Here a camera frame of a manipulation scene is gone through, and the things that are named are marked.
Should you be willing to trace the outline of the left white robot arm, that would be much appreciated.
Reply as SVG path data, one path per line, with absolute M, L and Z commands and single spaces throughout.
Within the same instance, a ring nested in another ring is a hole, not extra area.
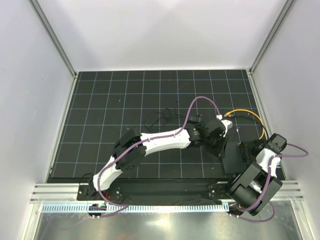
M 106 190 L 123 172 L 156 152 L 205 146 L 214 156 L 224 158 L 227 133 L 232 127 L 230 120 L 217 118 L 208 123 L 189 120 L 184 127 L 166 132 L 140 133 L 131 129 L 114 144 L 106 165 L 89 181 L 88 194 L 94 200 L 103 199 Z

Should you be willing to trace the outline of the black network switch box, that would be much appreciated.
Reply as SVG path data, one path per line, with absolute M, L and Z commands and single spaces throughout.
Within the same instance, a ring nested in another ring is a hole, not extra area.
M 241 173 L 245 170 L 245 164 L 237 142 L 229 142 L 226 145 L 222 165 L 226 175 Z

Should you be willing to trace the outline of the black power adapter with cord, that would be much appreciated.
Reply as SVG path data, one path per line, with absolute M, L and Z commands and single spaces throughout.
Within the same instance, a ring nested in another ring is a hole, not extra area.
M 170 125 L 175 120 L 184 120 L 185 115 L 179 112 L 179 101 L 175 102 L 174 108 L 161 108 L 157 111 L 151 111 L 147 117 L 143 120 L 143 126 L 152 133 L 155 127 L 160 129 L 161 127 Z

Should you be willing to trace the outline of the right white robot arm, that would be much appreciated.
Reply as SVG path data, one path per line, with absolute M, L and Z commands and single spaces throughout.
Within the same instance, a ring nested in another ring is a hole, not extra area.
M 250 165 L 232 176 L 225 185 L 226 195 L 235 201 L 230 214 L 241 216 L 248 212 L 256 216 L 280 190 L 283 183 L 277 178 L 276 168 L 286 148 L 287 140 L 278 133 L 269 139 L 258 139 L 239 144 L 241 156 Z

